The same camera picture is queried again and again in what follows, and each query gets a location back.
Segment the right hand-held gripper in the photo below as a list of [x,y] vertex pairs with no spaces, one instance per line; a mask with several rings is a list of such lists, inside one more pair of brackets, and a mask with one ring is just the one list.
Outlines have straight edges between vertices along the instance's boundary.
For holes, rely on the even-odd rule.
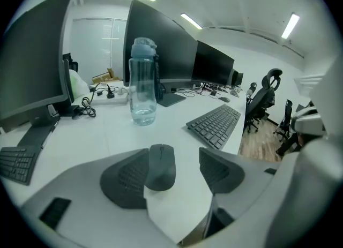
[[292,128],[315,136],[299,151],[265,247],[342,247],[342,58],[312,89]]

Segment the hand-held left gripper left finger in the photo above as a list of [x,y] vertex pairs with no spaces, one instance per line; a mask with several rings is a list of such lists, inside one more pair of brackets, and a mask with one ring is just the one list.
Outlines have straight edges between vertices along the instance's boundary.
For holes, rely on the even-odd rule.
[[58,247],[174,247],[149,218],[147,148],[62,172],[22,206],[30,224]]

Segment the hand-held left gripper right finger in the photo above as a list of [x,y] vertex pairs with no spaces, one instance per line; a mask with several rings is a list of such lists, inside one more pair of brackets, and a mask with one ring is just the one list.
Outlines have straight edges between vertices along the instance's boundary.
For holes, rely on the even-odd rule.
[[238,220],[265,191],[280,163],[199,149],[200,172],[212,193],[209,212],[182,241],[190,246]]

